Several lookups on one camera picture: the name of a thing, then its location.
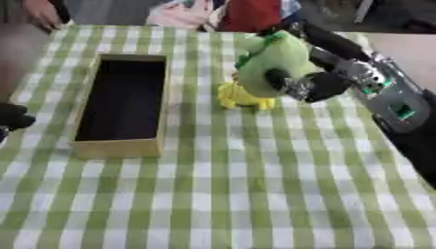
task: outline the gingham tablecloth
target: gingham tablecloth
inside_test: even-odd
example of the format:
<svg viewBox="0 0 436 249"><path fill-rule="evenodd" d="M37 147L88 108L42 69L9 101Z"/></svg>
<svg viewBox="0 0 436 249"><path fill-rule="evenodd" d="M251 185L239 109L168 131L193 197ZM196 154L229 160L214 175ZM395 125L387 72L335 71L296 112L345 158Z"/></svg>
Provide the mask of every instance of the gingham tablecloth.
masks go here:
<svg viewBox="0 0 436 249"><path fill-rule="evenodd" d="M0 150L0 247L435 247L434 192L351 96L283 97L259 113L218 105L244 36L58 31L15 96L37 123ZM72 155L67 136L98 52L169 56L160 159Z"/></svg>

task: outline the person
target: person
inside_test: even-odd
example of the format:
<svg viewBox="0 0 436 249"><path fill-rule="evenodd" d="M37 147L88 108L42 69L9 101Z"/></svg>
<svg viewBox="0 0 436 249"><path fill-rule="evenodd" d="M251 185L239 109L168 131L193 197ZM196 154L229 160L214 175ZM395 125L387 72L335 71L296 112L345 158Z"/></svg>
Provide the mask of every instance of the person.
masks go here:
<svg viewBox="0 0 436 249"><path fill-rule="evenodd" d="M49 32L71 19L62 0L23 0L22 4L31 19Z"/></svg>

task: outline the robotic hand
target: robotic hand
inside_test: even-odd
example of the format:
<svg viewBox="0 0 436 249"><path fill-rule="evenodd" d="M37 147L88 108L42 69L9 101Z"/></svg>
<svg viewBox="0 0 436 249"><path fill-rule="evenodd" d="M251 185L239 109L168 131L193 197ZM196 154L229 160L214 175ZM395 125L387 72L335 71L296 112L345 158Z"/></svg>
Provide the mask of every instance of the robotic hand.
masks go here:
<svg viewBox="0 0 436 249"><path fill-rule="evenodd" d="M14 104L0 103L0 143L9 132L27 128L35 123L35 118L27 116L27 108Z"/></svg>
<svg viewBox="0 0 436 249"><path fill-rule="evenodd" d="M324 69L301 79L273 68L265 73L267 84L276 92L308 103L325 100L351 89L373 114L386 137L408 158L417 172L436 188L435 153L436 96L422 90L389 57L365 52L348 39L306 21L279 24L260 36L286 30L313 45L310 61ZM245 89L254 96L257 86Z"/></svg>

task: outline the cardboard box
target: cardboard box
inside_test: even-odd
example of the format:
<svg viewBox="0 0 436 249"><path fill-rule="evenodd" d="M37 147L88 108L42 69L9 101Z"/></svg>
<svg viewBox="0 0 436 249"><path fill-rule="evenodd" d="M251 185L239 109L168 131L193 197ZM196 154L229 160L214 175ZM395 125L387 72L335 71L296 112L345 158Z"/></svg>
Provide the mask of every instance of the cardboard box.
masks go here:
<svg viewBox="0 0 436 249"><path fill-rule="evenodd" d="M167 72L162 55L99 55L70 138L77 157L159 156L164 142Z"/></svg>

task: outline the stuffed animal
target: stuffed animal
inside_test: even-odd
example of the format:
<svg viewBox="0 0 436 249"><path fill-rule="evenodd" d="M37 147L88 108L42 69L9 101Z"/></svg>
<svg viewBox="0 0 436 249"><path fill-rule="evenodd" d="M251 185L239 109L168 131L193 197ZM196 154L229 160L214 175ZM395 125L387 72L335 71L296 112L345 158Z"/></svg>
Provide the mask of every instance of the stuffed animal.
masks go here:
<svg viewBox="0 0 436 249"><path fill-rule="evenodd" d="M249 94L237 83L225 83L218 88L218 100L228 109L234 109L236 105L257 105L259 110L274 108L274 98L258 98Z"/></svg>
<svg viewBox="0 0 436 249"><path fill-rule="evenodd" d="M218 88L218 99L226 108L236 105L257 105L261 110L273 108L275 99L271 96L278 97L280 92L274 91L265 78L271 69L281 69L294 80L319 71L309 61L308 45L286 31L252 37L247 39L245 47L246 54L236 64L234 81Z"/></svg>

